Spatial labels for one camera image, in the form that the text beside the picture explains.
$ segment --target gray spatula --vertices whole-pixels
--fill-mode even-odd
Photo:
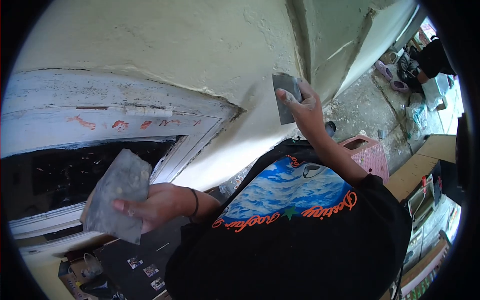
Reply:
[[[147,199],[152,166],[123,149],[98,181],[85,205],[84,231],[98,231],[140,244],[142,220],[112,207],[115,199],[143,202]]]
[[[292,93],[292,95],[297,99],[298,102],[302,102],[301,93],[297,79],[286,73],[274,73],[272,74],[273,89],[274,91],[278,88],[282,88],[286,91]],[[276,96],[276,105],[278,108],[278,115],[280,117],[280,124],[290,124],[295,122],[293,119],[292,113],[288,107],[282,103],[280,99]]]

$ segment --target purple slipper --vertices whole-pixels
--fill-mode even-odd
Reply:
[[[390,83],[390,86],[396,91],[399,91],[402,93],[408,92],[408,85],[406,85],[404,82],[395,80]]]
[[[393,75],[392,72],[384,65],[384,63],[381,60],[377,60],[375,62],[375,68],[383,75],[385,76],[385,79],[387,81],[392,81]]]

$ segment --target pink basket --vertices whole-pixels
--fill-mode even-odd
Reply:
[[[362,140],[366,143],[356,149],[350,150],[345,147],[345,145],[351,142],[361,142]],[[382,144],[368,136],[359,134],[339,143],[339,145],[350,154],[353,161],[362,167],[362,169],[373,175],[380,176],[384,184],[388,182],[388,165]]]

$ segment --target white door frame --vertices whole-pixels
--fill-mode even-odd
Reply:
[[[237,111],[219,97],[128,76],[67,69],[21,72],[10,77],[5,92],[0,157],[180,135],[150,178],[150,183],[170,182]],[[13,236],[77,226],[83,205],[11,221]]]

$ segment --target white plastic bag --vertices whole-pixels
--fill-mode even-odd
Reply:
[[[410,96],[410,105],[407,112],[408,141],[418,141],[422,132],[427,129],[427,106],[422,101],[420,94],[413,93]]]
[[[438,73],[435,78],[422,84],[421,87],[425,93],[425,100],[429,111],[434,111],[442,102],[443,97],[450,88],[448,76],[443,73]]]

